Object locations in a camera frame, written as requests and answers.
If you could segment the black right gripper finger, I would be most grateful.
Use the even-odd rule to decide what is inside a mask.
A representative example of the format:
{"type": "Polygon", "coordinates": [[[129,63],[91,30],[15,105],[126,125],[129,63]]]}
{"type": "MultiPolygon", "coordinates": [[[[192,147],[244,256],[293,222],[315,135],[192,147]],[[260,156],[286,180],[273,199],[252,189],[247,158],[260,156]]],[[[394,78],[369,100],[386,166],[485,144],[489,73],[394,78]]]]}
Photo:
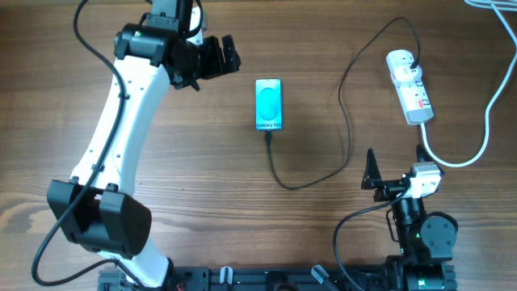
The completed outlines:
{"type": "Polygon", "coordinates": [[[380,188],[381,186],[382,178],[377,166],[376,157],[373,149],[370,148],[367,152],[366,167],[364,171],[364,177],[361,182],[361,188],[363,190],[372,190],[380,188]]]}
{"type": "Polygon", "coordinates": [[[424,147],[420,144],[416,145],[415,165],[416,175],[439,175],[444,176],[444,171],[435,164],[434,159],[427,153],[424,147]]]}

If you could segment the blue screen Galaxy smartphone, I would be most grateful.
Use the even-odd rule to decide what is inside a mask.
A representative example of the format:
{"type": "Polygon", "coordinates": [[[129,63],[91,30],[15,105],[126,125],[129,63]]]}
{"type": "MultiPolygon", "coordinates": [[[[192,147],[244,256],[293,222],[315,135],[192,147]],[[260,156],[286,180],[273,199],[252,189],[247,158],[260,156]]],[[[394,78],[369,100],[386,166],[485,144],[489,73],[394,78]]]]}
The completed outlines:
{"type": "Polygon", "coordinates": [[[282,82],[279,78],[258,79],[255,88],[255,129],[275,131],[283,128],[282,82]]]}

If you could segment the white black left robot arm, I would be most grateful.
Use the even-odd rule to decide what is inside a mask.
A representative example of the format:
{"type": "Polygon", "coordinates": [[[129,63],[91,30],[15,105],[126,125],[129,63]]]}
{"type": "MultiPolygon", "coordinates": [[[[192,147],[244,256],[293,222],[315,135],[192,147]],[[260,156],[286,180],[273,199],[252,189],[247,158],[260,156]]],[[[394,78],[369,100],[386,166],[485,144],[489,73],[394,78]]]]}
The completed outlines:
{"type": "Polygon", "coordinates": [[[116,34],[115,60],[107,63],[111,89],[94,135],[69,179],[48,188],[53,232],[114,264],[131,289],[182,286],[172,260],[150,239],[150,210],[133,193],[147,132],[168,90],[239,69],[233,38],[204,36],[204,16],[198,1],[154,1],[116,34]]]}

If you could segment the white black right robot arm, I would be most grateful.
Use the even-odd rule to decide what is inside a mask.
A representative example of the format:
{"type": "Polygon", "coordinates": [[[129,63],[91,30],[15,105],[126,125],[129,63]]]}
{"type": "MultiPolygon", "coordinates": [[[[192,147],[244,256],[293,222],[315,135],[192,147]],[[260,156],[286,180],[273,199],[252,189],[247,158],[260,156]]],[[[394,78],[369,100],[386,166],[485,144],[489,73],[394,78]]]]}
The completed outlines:
{"type": "Polygon", "coordinates": [[[424,199],[437,193],[443,170],[416,147],[417,162],[400,179],[382,179],[376,157],[368,150],[363,190],[373,190],[375,202],[389,204],[391,239],[399,244],[400,255],[385,261],[389,290],[457,290],[455,269],[448,262],[459,225],[443,212],[427,212],[424,199]]]}

